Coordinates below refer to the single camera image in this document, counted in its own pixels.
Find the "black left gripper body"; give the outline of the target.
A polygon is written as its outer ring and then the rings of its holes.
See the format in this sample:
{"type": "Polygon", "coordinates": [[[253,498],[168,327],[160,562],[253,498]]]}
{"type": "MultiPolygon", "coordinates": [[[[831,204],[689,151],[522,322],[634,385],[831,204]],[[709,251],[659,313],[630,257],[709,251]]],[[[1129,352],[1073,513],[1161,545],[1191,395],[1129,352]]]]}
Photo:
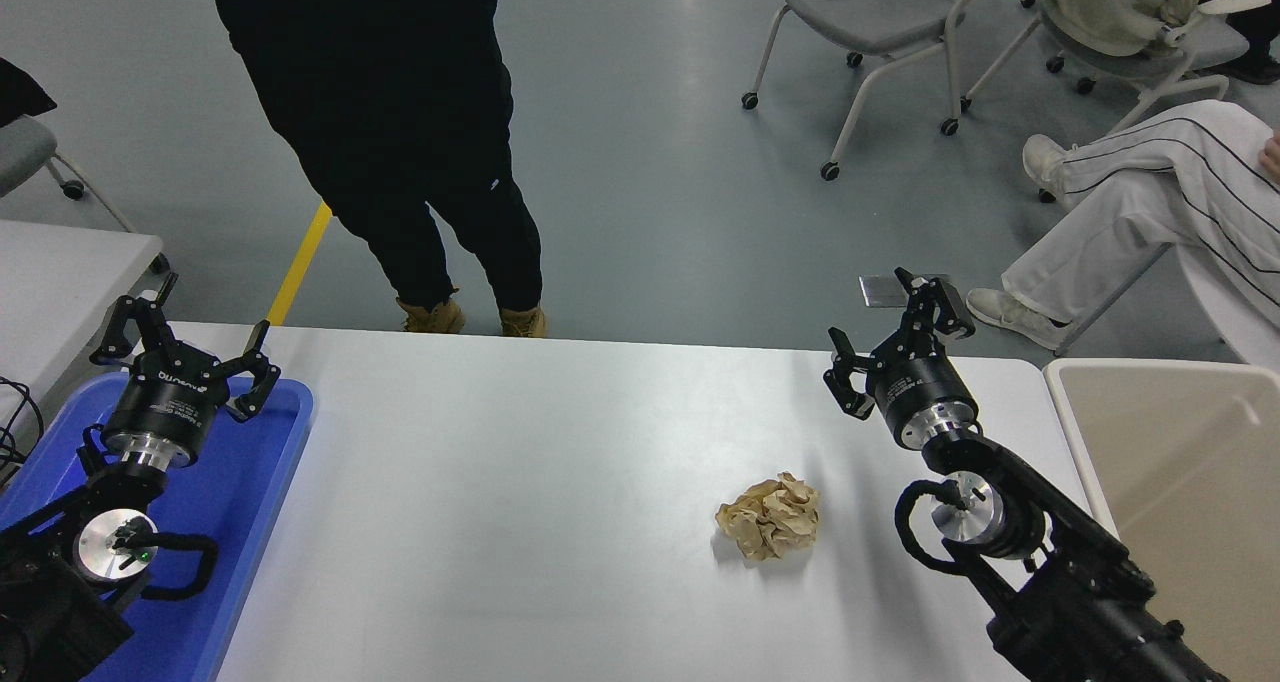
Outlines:
{"type": "Polygon", "coordinates": [[[104,447],[124,457],[128,441],[160,439],[179,449],[178,461],[197,461],[218,408],[230,398],[225,377],[212,372],[218,363],[214,354],[196,348],[180,348],[175,360],[160,349],[142,351],[104,426],[104,447]]]}

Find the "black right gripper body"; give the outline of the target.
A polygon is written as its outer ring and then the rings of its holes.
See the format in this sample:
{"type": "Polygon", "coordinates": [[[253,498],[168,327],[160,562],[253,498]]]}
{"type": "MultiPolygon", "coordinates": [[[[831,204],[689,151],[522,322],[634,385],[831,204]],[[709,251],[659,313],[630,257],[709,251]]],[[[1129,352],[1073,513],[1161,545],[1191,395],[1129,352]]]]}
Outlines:
{"type": "Polygon", "coordinates": [[[979,409],[943,351],[873,363],[870,395],[893,435],[964,430],[979,409]]]}

